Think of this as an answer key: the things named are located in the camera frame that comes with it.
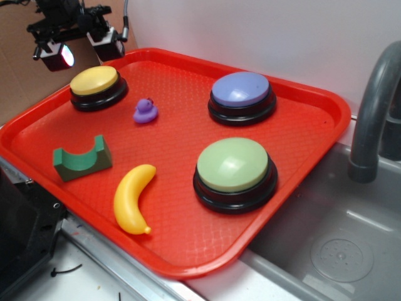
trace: tray rim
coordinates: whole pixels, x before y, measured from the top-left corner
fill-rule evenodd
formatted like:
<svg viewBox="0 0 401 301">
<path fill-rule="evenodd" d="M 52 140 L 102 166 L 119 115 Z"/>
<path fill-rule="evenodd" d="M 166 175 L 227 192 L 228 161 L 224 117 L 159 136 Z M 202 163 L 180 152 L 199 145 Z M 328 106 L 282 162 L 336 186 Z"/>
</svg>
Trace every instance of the tray rim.
<svg viewBox="0 0 401 301">
<path fill-rule="evenodd" d="M 208 77 L 219 78 L 224 75 L 230 74 L 236 71 L 247 71 L 239 68 L 234 68 L 227 65 L 222 65 L 219 63 L 214 63 L 207 60 L 202 60 L 198 58 L 193 58 L 187 55 L 181 55 L 178 53 L 173 53 L 167 50 L 161 50 L 158 48 L 142 48 L 137 50 L 129 51 L 124 58 L 107 62 L 104 65 L 114 66 L 117 70 L 123 66 L 138 61 L 153 61 L 157 63 L 162 63 L 168 66 L 179 66 L 181 70 L 191 71 L 197 74 L 205 75 Z M 344 130 L 348 127 L 351 120 L 351 111 L 348 104 L 337 94 L 332 92 L 311 87 L 308 85 L 291 82 L 288 80 L 283 80 L 276 77 L 271 77 L 265 75 L 273 87 L 275 93 L 280 97 L 286 97 L 285 93 L 289 93 L 288 90 L 297 91 L 300 95 L 308 95 L 308 104 L 314 107 L 318 107 L 330 114 L 335 123 L 334 129 L 331 131 L 331 135 L 322 141 L 321 144 L 317 145 L 314 151 L 309 155 L 307 160 L 300 165 L 298 170 L 286 181 L 284 186 L 279 189 L 274 197 L 269 201 L 269 203 L 274 204 L 275 210 L 271 210 L 270 206 L 264 206 L 261 208 L 259 214 L 250 225 L 245 229 L 241 236 L 239 236 L 230 248 L 221 256 L 218 256 L 211 261 L 201 264 L 197 267 L 183 267 L 172 265 L 163 258 L 159 257 L 157 266 L 149 265 L 147 262 L 148 256 L 131 256 L 135 257 L 137 260 L 142 262 L 145 266 L 149 267 L 154 272 L 161 274 L 165 277 L 176 278 L 176 279 L 188 279 L 195 278 L 226 266 L 236 260 L 238 256 L 244 251 L 249 242 L 256 236 L 260 229 L 268 222 L 268 220 L 274 215 L 278 208 L 286 201 L 289 195 L 292 193 L 293 189 L 300 184 L 300 182 L 307 176 L 307 174 L 317 165 L 320 159 L 329 151 L 336 140 L 341 136 Z M 9 161 L 12 165 L 18 168 L 21 172 L 25 173 L 27 176 L 32 177 L 39 184 L 43 185 L 47 190 L 54 194 L 61 201 L 65 198 L 75 198 L 70 193 L 62 190 L 60 187 L 55 185 L 51 180 L 49 180 L 40 170 L 34 166 L 30 166 L 28 162 L 22 160 L 9 148 L 12 144 L 13 139 L 16 137 L 21 129 L 24 129 L 36 122 L 37 120 L 43 118 L 47 113 L 56 109 L 60 105 L 63 105 L 66 101 L 62 98 L 58 98 L 58 95 L 65 93 L 66 90 L 70 89 L 69 85 L 66 85 L 57 92 L 46 97 L 42 101 L 28 108 L 24 112 L 15 116 L 7 122 L 3 128 L 0 129 L 0 156 L 4 157 L 5 160 Z M 321 99 L 326 98 L 327 102 L 322 102 Z M 81 204 L 80 202 L 75 202 L 74 206 L 67 206 L 73 213 L 80 212 L 77 214 L 82 218 L 85 212 L 88 212 L 87 206 Z M 101 217 L 91 215 L 90 219 L 83 218 L 89 225 L 93 226 L 102 235 L 107 235 L 107 231 L 103 231 L 97 224 L 104 223 Z M 122 232 L 116 231 L 113 233 L 112 241 L 116 243 L 123 250 L 129 248 L 141 250 L 143 247 L 140 243 L 131 243 L 127 246 L 127 238 Z"/>
</svg>

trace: rubber duck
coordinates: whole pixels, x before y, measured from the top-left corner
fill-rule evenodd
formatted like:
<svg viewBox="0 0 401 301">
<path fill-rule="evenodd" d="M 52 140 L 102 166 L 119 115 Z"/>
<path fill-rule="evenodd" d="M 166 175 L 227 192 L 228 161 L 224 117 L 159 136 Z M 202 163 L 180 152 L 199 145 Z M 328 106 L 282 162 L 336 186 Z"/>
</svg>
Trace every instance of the rubber duck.
<svg viewBox="0 0 401 301">
<path fill-rule="evenodd" d="M 143 98 L 139 100 L 133 119 L 139 124 L 146 124 L 156 118 L 159 110 L 154 105 L 153 100 L 150 98 Z"/>
</svg>

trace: white wall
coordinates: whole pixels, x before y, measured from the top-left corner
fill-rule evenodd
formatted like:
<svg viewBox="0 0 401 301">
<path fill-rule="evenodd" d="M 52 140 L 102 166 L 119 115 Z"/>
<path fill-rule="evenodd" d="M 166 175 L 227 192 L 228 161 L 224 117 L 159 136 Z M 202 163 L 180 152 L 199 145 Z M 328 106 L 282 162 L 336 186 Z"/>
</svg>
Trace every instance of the white wall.
<svg viewBox="0 0 401 301">
<path fill-rule="evenodd" d="M 401 40 L 399 0 L 130 0 L 139 47 L 324 88 L 358 107 L 373 66 Z"/>
</svg>

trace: gray sink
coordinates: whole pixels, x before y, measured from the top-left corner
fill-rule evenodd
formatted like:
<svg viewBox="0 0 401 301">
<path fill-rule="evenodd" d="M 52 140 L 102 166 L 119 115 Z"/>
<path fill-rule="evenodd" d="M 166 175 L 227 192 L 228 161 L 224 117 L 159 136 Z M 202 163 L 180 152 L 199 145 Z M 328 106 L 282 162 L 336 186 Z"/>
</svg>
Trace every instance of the gray sink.
<svg viewBox="0 0 401 301">
<path fill-rule="evenodd" d="M 349 153 L 336 144 L 241 260 L 304 300 L 401 300 L 401 168 L 355 183 Z"/>
</svg>

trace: red tray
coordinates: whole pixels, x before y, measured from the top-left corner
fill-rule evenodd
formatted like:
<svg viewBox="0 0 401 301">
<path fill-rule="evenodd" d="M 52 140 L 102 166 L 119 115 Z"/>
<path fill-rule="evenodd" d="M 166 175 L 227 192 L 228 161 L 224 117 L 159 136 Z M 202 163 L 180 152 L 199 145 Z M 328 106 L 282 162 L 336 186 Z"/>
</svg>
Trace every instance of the red tray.
<svg viewBox="0 0 401 301">
<path fill-rule="evenodd" d="M 211 120 L 207 102 L 213 83 L 237 68 L 164 50 L 135 50 L 112 61 L 128 95 L 98 112 L 79 112 L 69 86 L 44 99 L 0 130 L 0 155 L 59 198 L 70 211 L 166 277 L 205 275 L 236 259 L 295 187 L 334 144 L 350 121 L 339 96 L 267 77 L 276 93 L 275 113 L 256 125 L 228 127 Z M 141 98 L 151 97 L 158 118 L 136 124 Z M 63 182 L 53 150 L 81 154 L 102 134 L 113 167 Z M 258 141 L 278 168 L 278 190 L 267 205 L 240 215 L 215 213 L 198 202 L 192 176 L 199 154 L 226 137 Z M 121 178 L 140 164 L 157 173 L 140 197 L 149 235 L 129 235 L 115 221 L 113 197 Z"/>
</svg>

